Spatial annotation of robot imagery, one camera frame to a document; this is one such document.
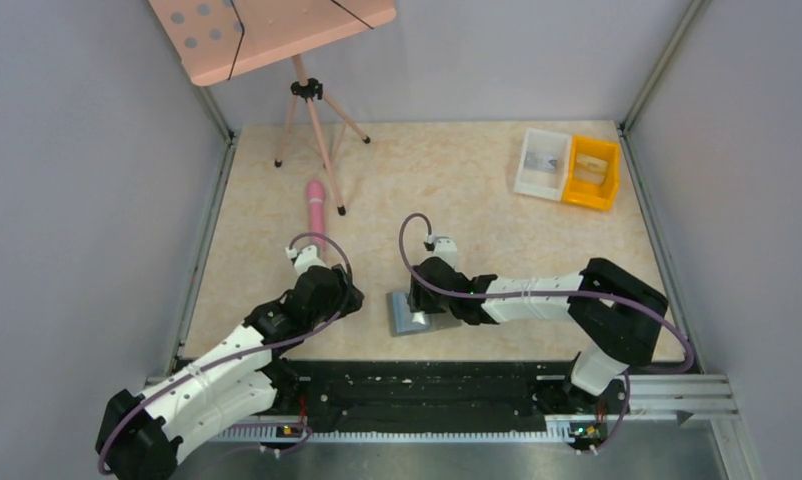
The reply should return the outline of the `grey-green leather card holder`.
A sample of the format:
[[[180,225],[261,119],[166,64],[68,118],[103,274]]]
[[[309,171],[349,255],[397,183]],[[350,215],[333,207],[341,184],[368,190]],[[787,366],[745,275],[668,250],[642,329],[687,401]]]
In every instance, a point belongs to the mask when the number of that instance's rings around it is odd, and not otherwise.
[[[403,291],[388,293],[387,301],[390,312],[390,333],[396,337],[433,333],[464,325],[461,320],[448,313],[414,312],[409,306],[407,293]]]

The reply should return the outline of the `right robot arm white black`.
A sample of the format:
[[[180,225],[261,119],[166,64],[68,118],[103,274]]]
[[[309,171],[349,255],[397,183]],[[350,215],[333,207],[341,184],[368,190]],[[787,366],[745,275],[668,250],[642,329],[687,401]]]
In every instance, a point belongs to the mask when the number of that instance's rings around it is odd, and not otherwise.
[[[566,404],[589,412],[615,377],[651,363],[667,297],[617,264],[592,258],[568,275],[527,280],[495,274],[468,277],[432,256],[414,266],[402,295],[405,315],[420,325],[449,314],[473,326],[518,320],[572,322],[590,338],[563,385]]]

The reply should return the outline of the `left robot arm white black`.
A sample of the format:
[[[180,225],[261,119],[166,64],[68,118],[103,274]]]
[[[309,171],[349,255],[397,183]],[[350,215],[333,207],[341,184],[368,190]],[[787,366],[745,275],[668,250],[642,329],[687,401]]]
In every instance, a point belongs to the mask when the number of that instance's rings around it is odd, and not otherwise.
[[[167,479],[237,421],[291,410],[302,393],[284,353],[358,311],[363,300],[350,264],[311,266],[202,357],[139,393],[119,391],[107,403],[96,439],[99,473]]]

